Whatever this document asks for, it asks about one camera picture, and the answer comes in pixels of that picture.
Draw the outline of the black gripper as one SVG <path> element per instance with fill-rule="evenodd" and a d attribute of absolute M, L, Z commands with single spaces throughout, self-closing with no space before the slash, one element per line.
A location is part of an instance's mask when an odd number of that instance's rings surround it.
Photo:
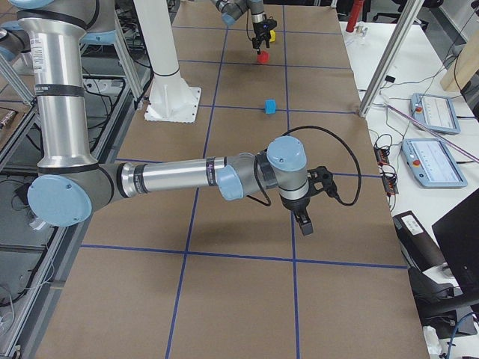
<path fill-rule="evenodd" d="M 294 218 L 303 236 L 313 233 L 313 224 L 306 208 L 310 203 L 310 198 L 321 192 L 335 198 L 334 177 L 325 166 L 307 170 L 304 182 L 293 189 L 280 187 L 281 202 L 285 208 L 294 211 Z"/>
<path fill-rule="evenodd" d="M 251 39 L 251 44 L 256 52 L 261 52 L 261 40 L 264 40 L 266 48 L 269 48 L 271 31 L 277 26 L 277 21 L 273 18 L 267 18 L 259 22 L 253 22 L 255 37 Z"/>

